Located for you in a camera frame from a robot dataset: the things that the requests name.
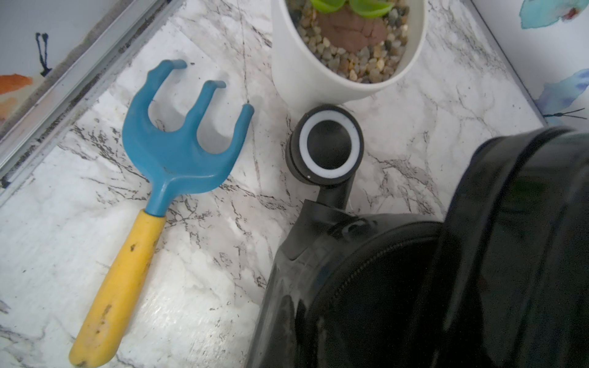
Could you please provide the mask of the black white space suitcase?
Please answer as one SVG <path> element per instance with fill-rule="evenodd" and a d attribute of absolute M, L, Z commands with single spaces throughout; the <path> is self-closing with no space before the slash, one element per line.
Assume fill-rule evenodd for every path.
<path fill-rule="evenodd" d="M 588 134 L 549 127 L 475 151 L 446 218 L 347 213 L 364 152 L 334 105 L 285 159 L 314 200 L 279 246 L 248 367 L 586 367 Z"/>

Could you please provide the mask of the blue yellow garden hand rake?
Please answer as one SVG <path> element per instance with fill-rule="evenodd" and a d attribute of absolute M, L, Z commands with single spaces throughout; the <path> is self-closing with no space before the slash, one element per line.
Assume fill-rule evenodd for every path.
<path fill-rule="evenodd" d="M 149 107 L 167 77 L 187 68 L 184 60 L 164 60 L 149 71 L 134 96 L 122 130 L 127 156 L 152 186 L 114 263 L 94 298 L 73 343 L 69 361 L 76 367 L 100 367 L 114 358 L 143 290 L 160 239 L 166 213 L 178 196 L 208 193 L 229 177 L 245 142 L 255 109 L 244 104 L 229 147 L 208 153 L 197 139 L 197 130 L 224 81 L 204 83 L 196 103 L 181 128 L 164 132 L 152 124 Z"/>

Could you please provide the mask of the white pot succulent plant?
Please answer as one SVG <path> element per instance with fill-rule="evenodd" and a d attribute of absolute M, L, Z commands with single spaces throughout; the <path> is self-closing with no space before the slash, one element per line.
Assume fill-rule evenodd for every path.
<path fill-rule="evenodd" d="M 424 1 L 273 1 L 271 75 L 296 110 L 367 98 L 399 81 L 426 38 Z"/>

